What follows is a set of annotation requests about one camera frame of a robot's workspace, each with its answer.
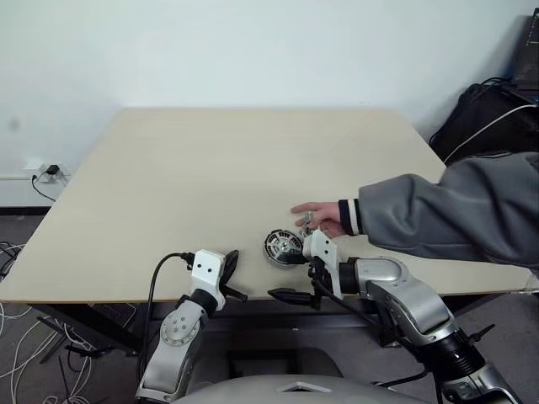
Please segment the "striped cuff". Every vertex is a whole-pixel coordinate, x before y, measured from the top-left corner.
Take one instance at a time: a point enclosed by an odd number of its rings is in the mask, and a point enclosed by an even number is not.
[[[340,225],[349,236],[357,236],[363,232],[361,228],[360,203],[357,199],[341,199],[339,201]]]

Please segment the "human hand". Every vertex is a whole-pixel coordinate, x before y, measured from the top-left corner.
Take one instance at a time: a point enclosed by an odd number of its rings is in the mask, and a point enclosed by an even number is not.
[[[309,228],[320,228],[326,236],[334,238],[346,234],[340,224],[340,211],[337,202],[308,202],[294,206],[292,213],[312,212]],[[296,226],[303,226],[303,219],[296,222]]]

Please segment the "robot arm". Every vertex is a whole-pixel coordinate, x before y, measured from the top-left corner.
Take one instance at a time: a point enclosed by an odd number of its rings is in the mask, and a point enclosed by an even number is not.
[[[319,230],[305,240],[303,256],[311,263],[309,276],[316,293],[311,298],[313,306],[319,306],[320,284],[337,298],[343,293],[358,294],[373,301],[383,327],[433,372],[448,400],[521,403],[473,346],[480,335],[466,335],[438,294],[416,279],[403,263],[392,258],[350,258],[343,262],[337,246]],[[272,290],[270,294],[286,301],[294,292]]]
[[[163,320],[159,344],[148,362],[137,398],[171,402],[184,395],[200,345],[201,330],[209,317],[225,305],[225,294],[247,296],[226,286],[236,267],[237,251],[226,257],[199,250],[192,265],[190,296]]]

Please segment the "wooden table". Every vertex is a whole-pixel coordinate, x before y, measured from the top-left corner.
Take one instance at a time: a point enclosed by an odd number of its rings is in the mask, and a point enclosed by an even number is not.
[[[232,287],[251,298],[311,290],[306,267],[263,254],[290,207],[357,195],[403,173],[437,181],[444,164],[389,110],[125,109],[110,124],[0,284],[0,300],[136,302],[158,260],[201,248],[240,250]],[[343,257],[387,255],[442,295],[539,289],[514,266],[432,260],[341,237]],[[161,271],[156,300],[189,289],[183,262]]]

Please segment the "white wall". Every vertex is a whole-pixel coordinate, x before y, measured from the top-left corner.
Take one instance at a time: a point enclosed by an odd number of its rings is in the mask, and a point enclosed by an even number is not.
[[[0,178],[74,171],[122,106],[382,106],[429,136],[462,89],[504,73],[536,5],[0,0]],[[0,179],[8,205],[48,204]]]

